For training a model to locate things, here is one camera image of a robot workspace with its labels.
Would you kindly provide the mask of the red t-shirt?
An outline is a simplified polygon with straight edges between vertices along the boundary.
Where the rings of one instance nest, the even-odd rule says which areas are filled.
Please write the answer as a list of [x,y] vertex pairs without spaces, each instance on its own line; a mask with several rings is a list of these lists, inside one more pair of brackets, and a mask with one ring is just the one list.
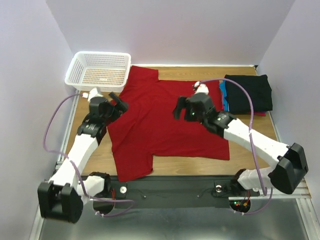
[[149,175],[153,157],[202,157],[227,161],[227,140],[198,122],[175,119],[180,96],[194,93],[193,81],[160,80],[156,69],[132,66],[120,99],[128,110],[108,126],[118,179]]

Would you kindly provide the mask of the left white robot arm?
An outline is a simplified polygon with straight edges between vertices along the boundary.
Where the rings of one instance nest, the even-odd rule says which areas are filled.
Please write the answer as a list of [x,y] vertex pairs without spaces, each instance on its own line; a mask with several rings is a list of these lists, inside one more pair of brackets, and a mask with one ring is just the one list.
[[89,112],[77,129],[69,153],[60,152],[64,158],[58,170],[40,183],[37,189],[40,215],[44,219],[77,223],[84,205],[90,200],[107,202],[112,208],[118,202],[116,190],[107,173],[92,172],[86,179],[81,174],[102,139],[109,124],[121,117],[129,108],[114,92],[109,101],[97,89],[83,93],[89,102]]

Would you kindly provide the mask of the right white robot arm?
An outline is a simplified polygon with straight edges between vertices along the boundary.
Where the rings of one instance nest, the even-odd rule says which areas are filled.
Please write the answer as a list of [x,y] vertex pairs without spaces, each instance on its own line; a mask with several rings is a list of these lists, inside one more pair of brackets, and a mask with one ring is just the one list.
[[287,145],[250,129],[231,113],[217,111],[211,97],[205,93],[178,97],[173,110],[175,119],[180,118],[182,110],[185,110],[186,121],[199,122],[208,132],[237,143],[268,164],[266,168],[239,170],[230,182],[231,192],[235,195],[264,187],[291,195],[309,170],[301,145]]

